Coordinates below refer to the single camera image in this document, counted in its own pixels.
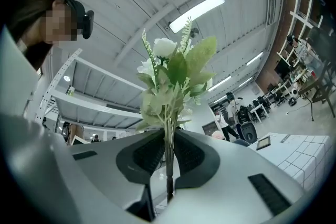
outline white ceiling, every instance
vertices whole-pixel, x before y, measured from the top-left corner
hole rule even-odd
[[[84,60],[144,87],[136,77],[137,67],[147,59],[140,39],[143,28],[146,28],[151,44],[160,37],[179,41],[181,32],[174,34],[168,27],[169,22],[204,0],[79,1],[86,9],[95,12],[92,36],[88,40],[79,38],[55,48],[49,71],[54,75],[66,59],[81,48],[80,57]],[[234,91],[262,68],[264,59],[248,67],[246,63],[261,51],[269,50],[271,37],[277,30],[276,24],[268,25],[267,8],[268,0],[225,0],[223,5],[194,21],[193,27],[200,30],[194,44],[209,36],[217,37],[217,54],[206,66],[207,70],[217,73],[214,83],[232,75],[230,80],[206,94],[208,103],[222,97],[228,90]],[[84,84],[82,80],[85,79],[85,76],[76,77],[75,84]],[[99,82],[98,77],[89,77],[88,80],[92,86]],[[137,94],[126,84],[119,85],[114,89],[116,91],[118,94],[111,94],[108,99],[120,105],[125,105]],[[132,102],[133,107],[139,106],[139,100]]]

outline floor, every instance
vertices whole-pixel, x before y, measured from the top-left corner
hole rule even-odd
[[[336,113],[336,92],[330,95],[330,101]],[[288,102],[275,106],[270,110],[269,118],[263,118],[261,123],[254,124],[257,136],[261,138],[269,132],[291,135],[328,135],[335,142],[336,118],[333,118],[330,107],[326,102],[324,104],[322,102],[314,103],[312,106],[314,121],[311,119],[311,108],[308,100],[299,98],[294,106],[289,106]],[[230,135],[230,140],[234,141],[235,138]],[[154,181],[161,183],[160,186],[155,187],[157,189],[156,193],[152,195],[152,197],[156,197],[153,199],[153,206],[154,213],[157,216],[167,207],[165,193],[158,195],[159,192],[157,192],[165,187],[165,180],[162,180],[162,174],[165,174],[164,169],[165,167],[162,167],[160,169],[162,171],[156,171],[156,176],[161,176],[161,180],[157,180],[155,176],[151,178],[151,184]],[[176,170],[178,170],[178,167],[174,167],[174,173],[178,172]]]

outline brick wall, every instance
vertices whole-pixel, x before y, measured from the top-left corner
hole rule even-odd
[[[300,11],[302,11],[303,13],[307,13],[308,4],[309,0],[301,0]],[[262,68],[259,76],[256,79],[256,83],[263,90],[263,92],[267,92],[267,86],[270,83],[279,83],[280,77],[274,71],[277,62],[280,60],[277,52],[280,51],[284,41],[286,40],[288,29],[292,20],[292,16],[289,14],[289,12],[294,11],[294,7],[295,0],[283,0],[282,14],[272,50],[264,67]]]

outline black slot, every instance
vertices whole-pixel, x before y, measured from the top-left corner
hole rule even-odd
[[[72,156],[75,159],[75,161],[78,161],[79,159],[85,159],[85,158],[92,157],[95,155],[97,155],[97,152],[95,151],[85,151],[81,153],[75,153]]]
[[[249,176],[248,179],[274,216],[291,206],[289,201],[263,174]]]

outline fluorescent light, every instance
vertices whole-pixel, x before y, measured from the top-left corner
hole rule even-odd
[[[212,10],[213,8],[224,3],[224,0],[206,0],[202,3],[199,3],[197,6],[189,9],[186,13],[182,14],[179,18],[169,24],[169,27],[173,30],[174,33],[180,31],[186,24],[188,17],[191,17],[192,20],[195,20],[202,16],[204,13]]]
[[[263,51],[261,53],[259,53],[255,58],[253,58],[250,62],[248,62],[246,64],[246,66],[250,65],[252,62],[254,62],[255,60],[257,60],[261,55],[263,55],[263,53],[264,53]]]
[[[252,79],[252,77],[250,77],[248,80],[246,80],[246,81],[243,82],[241,85],[239,85],[239,87],[241,87],[241,86],[243,86],[244,84],[248,83],[251,79]]]
[[[216,100],[214,103],[217,103],[217,102],[219,102],[221,99],[224,99],[224,98],[226,98],[226,95],[224,95],[222,98],[219,98],[219,99]]]
[[[225,81],[228,81],[230,78],[231,78],[231,76],[228,76],[226,79],[222,80],[221,82],[219,82],[216,85],[209,88],[208,91],[212,91],[213,89],[216,89],[219,85],[222,85]]]

